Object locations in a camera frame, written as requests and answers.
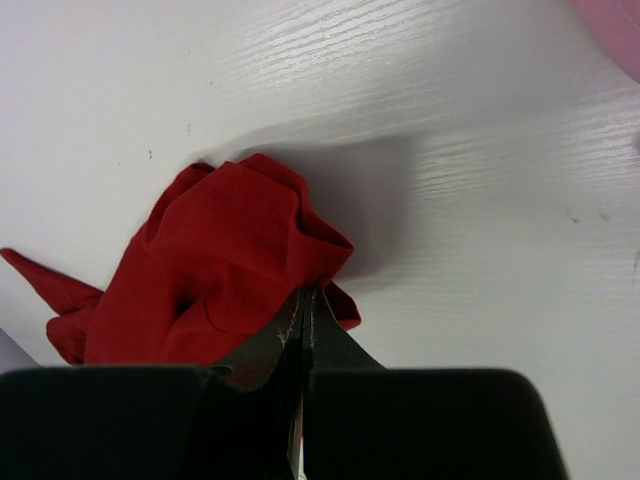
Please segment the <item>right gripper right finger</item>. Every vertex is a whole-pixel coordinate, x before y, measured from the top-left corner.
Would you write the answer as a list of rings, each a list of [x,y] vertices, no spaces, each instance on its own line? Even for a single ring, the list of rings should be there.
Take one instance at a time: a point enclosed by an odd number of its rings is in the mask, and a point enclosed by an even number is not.
[[[304,292],[302,351],[306,370],[384,370],[337,322],[321,287]]]

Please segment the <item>red t shirt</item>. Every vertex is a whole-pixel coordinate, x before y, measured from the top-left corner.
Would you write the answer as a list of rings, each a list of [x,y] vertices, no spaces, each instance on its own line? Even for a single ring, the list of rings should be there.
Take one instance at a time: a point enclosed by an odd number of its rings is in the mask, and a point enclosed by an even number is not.
[[[334,281],[352,252],[314,212],[304,178],[255,154],[180,172],[105,289],[1,254],[53,310],[46,334],[67,363],[211,365],[298,288],[323,287],[338,323],[358,326],[354,300]]]

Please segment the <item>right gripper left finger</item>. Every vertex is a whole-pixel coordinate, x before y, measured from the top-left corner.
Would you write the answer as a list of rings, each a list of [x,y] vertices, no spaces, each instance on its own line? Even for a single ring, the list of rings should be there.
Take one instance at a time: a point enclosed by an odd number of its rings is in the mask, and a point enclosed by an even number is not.
[[[237,390],[260,388],[276,370],[286,348],[298,342],[304,301],[304,291],[292,291],[265,327],[215,363],[212,370]]]

